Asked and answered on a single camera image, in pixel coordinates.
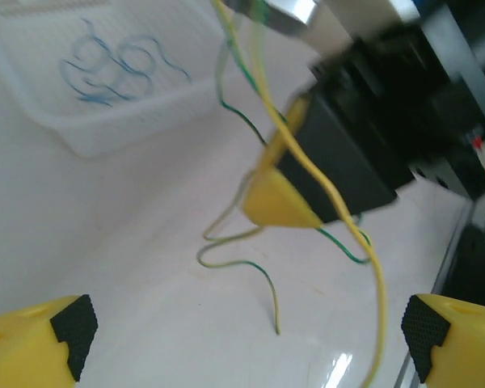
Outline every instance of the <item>white plastic tray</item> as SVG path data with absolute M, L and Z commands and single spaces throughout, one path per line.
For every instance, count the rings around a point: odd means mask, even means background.
M 208 0 L 0 0 L 0 73 L 82 156 L 208 111 L 222 38 Z

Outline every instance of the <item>black electrical component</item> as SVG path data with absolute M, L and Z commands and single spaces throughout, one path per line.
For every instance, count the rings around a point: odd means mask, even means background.
M 351 211 L 391 200 L 391 190 L 410 181 L 408 168 L 473 200 L 485 193 L 485 25 L 474 28 L 484 8 L 434 2 L 417 24 L 358 40 L 313 68 L 318 81 L 304 126 L 322 125 L 324 144 L 331 136 L 348 142 L 317 163 L 325 161 Z M 304 129 L 297 137 L 319 147 L 318 136 Z M 318 196 L 307 180 L 306 192 Z M 359 198 L 363 190 L 369 199 Z

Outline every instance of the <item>white surface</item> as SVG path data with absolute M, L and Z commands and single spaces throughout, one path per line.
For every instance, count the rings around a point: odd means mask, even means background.
M 106 50 L 91 39 L 85 20 L 93 23 L 117 63 L 104 57 Z M 163 55 L 148 40 L 120 51 L 133 36 L 156 39 Z M 0 73 L 25 112 L 56 129 L 82 156 L 116 150 L 212 108 L 213 68 L 222 39 L 209 0 L 0 0 Z M 149 55 L 154 72 L 148 71 Z M 164 56 L 186 70 L 192 82 Z M 65 61 L 99 69 L 85 73 Z M 118 61 L 150 79 L 130 74 Z M 101 91 L 89 81 L 136 99 L 108 100 L 111 107 L 81 101 L 77 91 Z
M 283 103 L 308 78 L 310 53 L 276 49 L 288 54 L 268 63 Z M 227 97 L 269 133 L 247 86 Z M 270 272 L 282 310 L 276 337 L 259 273 L 195 261 L 201 231 L 259 152 L 251 131 L 217 109 L 121 153 L 80 159 L 16 109 L 0 83 L 0 313 L 89 293 L 99 331 L 80 388 L 356 387 L 375 334 L 370 268 L 305 230 L 271 229 L 213 252 L 211 260 L 253 259 Z M 403 310 L 413 293 L 431 289 L 462 203 L 418 183 L 365 215 L 390 292 L 376 387 L 394 384 L 407 352 Z M 234 216 L 225 231 L 244 226 Z M 329 229 L 356 250 L 341 224 Z

